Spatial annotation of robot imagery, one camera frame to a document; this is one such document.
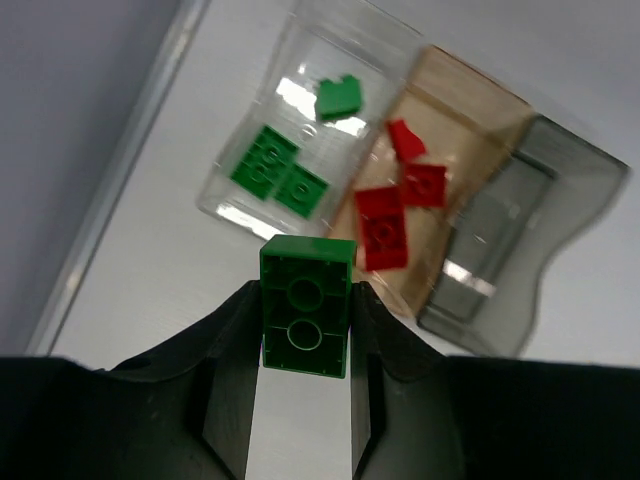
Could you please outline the red flower print lego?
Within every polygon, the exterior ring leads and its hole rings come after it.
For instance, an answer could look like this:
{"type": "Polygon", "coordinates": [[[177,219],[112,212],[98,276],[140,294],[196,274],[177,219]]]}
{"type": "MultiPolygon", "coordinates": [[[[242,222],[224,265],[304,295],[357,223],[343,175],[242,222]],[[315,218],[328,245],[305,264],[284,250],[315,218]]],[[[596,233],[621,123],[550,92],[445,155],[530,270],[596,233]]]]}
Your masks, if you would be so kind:
{"type": "Polygon", "coordinates": [[[405,268],[409,250],[405,207],[398,186],[355,192],[364,269],[380,271],[405,268]]]}

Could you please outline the small green lego brick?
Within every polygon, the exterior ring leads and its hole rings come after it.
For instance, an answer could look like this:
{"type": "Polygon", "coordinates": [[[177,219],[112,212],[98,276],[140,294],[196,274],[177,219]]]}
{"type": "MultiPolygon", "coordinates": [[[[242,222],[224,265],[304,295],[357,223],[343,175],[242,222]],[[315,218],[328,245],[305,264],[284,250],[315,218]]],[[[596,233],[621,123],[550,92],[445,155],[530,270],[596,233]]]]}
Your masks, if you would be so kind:
{"type": "Polygon", "coordinates": [[[351,117],[360,112],[363,94],[360,80],[348,74],[338,81],[322,79],[316,89],[315,114],[322,122],[351,117]]]}

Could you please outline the small red lego brick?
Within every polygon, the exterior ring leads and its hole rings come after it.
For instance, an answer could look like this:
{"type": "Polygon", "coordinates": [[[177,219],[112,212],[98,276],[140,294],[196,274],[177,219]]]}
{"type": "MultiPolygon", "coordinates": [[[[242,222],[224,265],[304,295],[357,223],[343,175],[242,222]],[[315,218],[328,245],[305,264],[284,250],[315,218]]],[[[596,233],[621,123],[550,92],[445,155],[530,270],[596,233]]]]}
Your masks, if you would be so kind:
{"type": "Polygon", "coordinates": [[[400,193],[403,204],[412,207],[443,208],[446,205],[447,167],[408,163],[402,168],[400,193]]]}

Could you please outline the green slope lego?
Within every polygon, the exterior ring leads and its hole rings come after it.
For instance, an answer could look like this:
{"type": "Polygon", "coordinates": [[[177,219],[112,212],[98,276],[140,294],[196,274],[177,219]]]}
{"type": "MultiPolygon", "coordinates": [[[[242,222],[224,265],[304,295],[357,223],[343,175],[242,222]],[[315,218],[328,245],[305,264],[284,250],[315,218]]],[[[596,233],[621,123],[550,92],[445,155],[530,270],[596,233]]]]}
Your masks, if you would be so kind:
{"type": "Polygon", "coordinates": [[[275,235],[260,249],[266,368],[342,379],[353,240],[275,235]]]}

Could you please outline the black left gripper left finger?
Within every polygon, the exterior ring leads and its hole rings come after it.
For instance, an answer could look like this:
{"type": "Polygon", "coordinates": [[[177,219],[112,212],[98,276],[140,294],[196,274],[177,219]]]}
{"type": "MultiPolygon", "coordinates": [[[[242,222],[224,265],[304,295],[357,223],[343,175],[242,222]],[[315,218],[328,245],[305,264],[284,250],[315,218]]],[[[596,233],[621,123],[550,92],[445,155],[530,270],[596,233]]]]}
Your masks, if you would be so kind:
{"type": "Polygon", "coordinates": [[[250,281],[110,370],[3,357],[2,477],[244,478],[261,339],[261,289],[250,281]]]}

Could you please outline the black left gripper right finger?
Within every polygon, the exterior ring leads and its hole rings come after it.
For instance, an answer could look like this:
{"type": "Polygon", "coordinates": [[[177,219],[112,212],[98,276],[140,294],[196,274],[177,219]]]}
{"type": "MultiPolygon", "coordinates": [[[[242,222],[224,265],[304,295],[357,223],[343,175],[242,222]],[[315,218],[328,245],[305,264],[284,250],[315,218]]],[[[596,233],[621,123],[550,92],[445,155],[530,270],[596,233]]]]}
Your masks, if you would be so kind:
{"type": "Polygon", "coordinates": [[[635,479],[632,368],[446,356],[352,288],[356,479],[635,479]]]}

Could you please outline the small red lego piece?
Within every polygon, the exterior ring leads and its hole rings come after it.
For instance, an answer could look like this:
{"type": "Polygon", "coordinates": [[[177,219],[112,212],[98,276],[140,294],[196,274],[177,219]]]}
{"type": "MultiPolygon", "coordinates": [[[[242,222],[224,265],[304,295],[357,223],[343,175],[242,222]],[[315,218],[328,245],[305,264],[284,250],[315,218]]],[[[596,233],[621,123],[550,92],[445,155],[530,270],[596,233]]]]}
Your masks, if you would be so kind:
{"type": "Polygon", "coordinates": [[[427,154],[427,148],[422,140],[408,127],[404,119],[387,122],[387,132],[396,159],[400,163],[412,162],[427,154]]]}

